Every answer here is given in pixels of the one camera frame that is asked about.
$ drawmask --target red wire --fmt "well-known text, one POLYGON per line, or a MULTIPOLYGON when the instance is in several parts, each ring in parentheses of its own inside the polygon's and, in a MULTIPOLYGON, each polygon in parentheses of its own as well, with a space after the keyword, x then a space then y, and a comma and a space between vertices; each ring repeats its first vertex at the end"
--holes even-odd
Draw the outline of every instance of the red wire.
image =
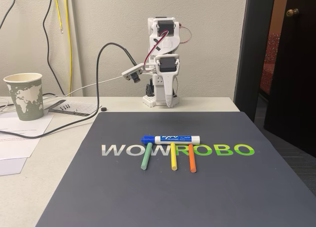
MULTIPOLYGON (((168 30, 165 30, 165 31, 162 32, 160 35, 162 35, 163 33, 165 33, 165 35, 166 35, 166 34, 168 33, 168 30)), ((163 36, 161 37, 161 39, 157 41, 157 43, 153 46, 153 48, 152 48, 152 49, 149 51, 149 53, 147 54, 147 56, 146 56, 146 58, 145 58, 145 61, 144 61, 144 67, 145 67, 146 61, 148 60, 148 56, 151 54, 151 52, 153 51, 153 49, 155 48, 155 46, 160 43, 160 41, 164 38, 165 35, 163 35, 163 36)))

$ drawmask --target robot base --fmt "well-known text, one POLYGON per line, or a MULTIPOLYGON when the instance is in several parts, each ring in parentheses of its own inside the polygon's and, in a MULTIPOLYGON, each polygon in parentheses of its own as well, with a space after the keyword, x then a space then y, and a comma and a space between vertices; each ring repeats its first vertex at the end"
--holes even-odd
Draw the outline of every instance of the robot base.
MULTIPOLYGON (((180 98, 179 96, 172 98, 172 105, 171 107, 174 107, 175 105, 177 105, 180 102, 180 98)), ((143 97, 143 103, 146 104, 148 107, 155 107, 155 106, 167 106, 166 102, 156 102, 156 97, 148 97, 147 95, 145 95, 143 97)))

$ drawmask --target black cable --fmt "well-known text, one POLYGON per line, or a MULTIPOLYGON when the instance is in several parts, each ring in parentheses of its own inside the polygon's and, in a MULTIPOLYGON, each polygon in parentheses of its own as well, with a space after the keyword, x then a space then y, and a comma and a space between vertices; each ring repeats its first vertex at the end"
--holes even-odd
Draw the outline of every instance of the black cable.
POLYGON ((9 8, 9 10, 6 12, 6 14, 4 15, 4 18, 3 18, 3 20, 1 21, 1 24, 0 24, 0 29, 1 29, 1 27, 2 27, 2 25, 3 25, 3 23, 4 23, 4 20, 5 20, 5 18, 6 18, 6 16, 9 14, 9 12, 10 12, 10 10, 13 8, 13 5, 15 4, 15 0, 13 0, 13 3, 12 3, 12 5, 11 5, 11 7, 9 8))
POLYGON ((126 48, 124 48, 123 46, 119 45, 118 43, 109 43, 109 44, 115 45, 115 46, 117 46, 117 47, 123 49, 124 52, 125 52, 125 53, 127 54, 127 56, 129 57, 129 59, 130 59, 130 61, 132 62, 132 64, 133 64, 134 66, 137 65, 137 63, 136 63, 135 60, 133 59, 132 55, 129 54, 129 52, 127 51, 126 48))
POLYGON ((54 77, 55 77, 55 79, 56 79, 56 81, 57 81, 57 84, 58 84, 58 86, 59 86, 59 88, 60 88, 60 90, 61 90, 61 93, 63 93, 63 95, 65 95, 65 93, 64 93, 63 89, 61 88, 61 85, 60 85, 60 83, 59 83, 59 81, 58 81, 58 79, 57 79, 57 76, 55 75, 55 72, 54 72, 53 68, 51 68, 51 65, 50 65, 49 59, 48 59, 48 58, 49 58, 49 41, 48 41, 48 36, 47 36, 46 29, 45 29, 45 20, 46 20, 46 18, 47 18, 47 16, 48 16, 48 13, 49 13, 49 10, 50 10, 51 1, 52 1, 52 0, 49 1, 48 10, 47 10, 47 13, 46 13, 46 15, 45 15, 45 18, 44 18, 44 20, 43 20, 43 29, 44 29, 44 32, 45 32, 45 35, 46 35, 46 40, 47 40, 47 63, 48 63, 48 66, 49 66, 51 72, 53 73, 53 75, 54 75, 54 77))
POLYGON ((45 94, 43 94, 43 96, 45 96, 45 95, 55 95, 55 94, 53 94, 53 93, 45 93, 45 94))
MULTIPOLYGON (((8 104, 7 107, 10 107, 10 106, 13 106, 13 105, 14 105, 14 104, 8 104)), ((6 105, 0 106, 0 109, 3 108, 3 107, 5 107, 5 106, 6 106, 6 105)))
POLYGON ((24 135, 21 135, 21 134, 18 134, 18 133, 6 132, 6 131, 0 131, 0 133, 4 133, 4 134, 8 134, 8 135, 13 135, 13 136, 17 136, 17 137, 22 137, 22 138, 36 139, 36 138, 41 138, 41 137, 47 136, 47 135, 49 135, 49 134, 51 134, 51 133, 53 133, 53 132, 56 132, 56 131, 58 131, 58 130, 64 128, 64 127, 68 127, 68 126, 70 126, 70 125, 73 125, 73 124, 76 124, 76 123, 79 123, 79 122, 86 121, 86 120, 88 120, 88 119, 90 119, 90 118, 96 116, 97 113, 98 113, 99 107, 100 107, 100 98, 99 98, 99 60, 100 60, 100 56, 101 56, 101 53, 102 53, 103 49, 105 49, 107 46, 109 46, 109 45, 111 45, 111 44, 112 44, 112 45, 116 45, 116 46, 118 46, 118 47, 122 47, 122 46, 120 46, 120 45, 117 44, 117 43, 107 43, 106 45, 104 45, 104 46, 101 48, 101 50, 100 50, 100 52, 99 52, 99 54, 98 54, 97 65, 96 65, 96 73, 95 73, 95 74, 96 74, 96 78, 95 78, 95 80, 96 80, 96 90, 97 90, 97 109, 96 109, 96 111, 94 112, 93 115, 91 115, 91 116, 89 116, 89 117, 86 117, 86 118, 84 118, 84 119, 80 119, 80 120, 78 120, 78 121, 74 121, 74 122, 65 124, 65 125, 63 125, 63 126, 61 126, 61 127, 57 127, 57 128, 55 128, 55 129, 53 129, 53 130, 51 130, 51 131, 49 131, 49 132, 43 133, 43 134, 38 135, 38 136, 35 136, 35 137, 24 136, 24 135))

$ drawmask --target white desk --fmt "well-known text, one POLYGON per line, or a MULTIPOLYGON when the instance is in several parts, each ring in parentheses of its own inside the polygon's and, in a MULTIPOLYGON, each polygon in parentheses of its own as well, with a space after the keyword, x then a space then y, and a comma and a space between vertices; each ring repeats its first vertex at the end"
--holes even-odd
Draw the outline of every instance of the white desk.
MULTIPOLYGON (((96 102, 95 97, 67 99, 96 102)), ((45 108, 57 101, 45 103, 45 108)), ((172 109, 149 108, 142 103, 141 97, 101 97, 100 104, 108 109, 107 113, 239 111, 230 98, 181 98, 180 104, 172 109)), ((54 114, 54 118, 47 131, 82 118, 60 113, 49 114, 54 114)), ((95 117, 41 138, 20 174, 0 177, 1 227, 36 225, 94 119, 95 117)))

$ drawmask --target blue marker cap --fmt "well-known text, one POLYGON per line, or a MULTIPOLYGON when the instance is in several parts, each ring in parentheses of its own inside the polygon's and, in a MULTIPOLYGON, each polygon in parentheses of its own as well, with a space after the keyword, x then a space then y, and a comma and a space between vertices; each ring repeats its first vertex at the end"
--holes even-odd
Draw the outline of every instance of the blue marker cap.
POLYGON ((144 135, 140 138, 141 142, 147 144, 149 142, 155 143, 155 136, 153 135, 144 135))

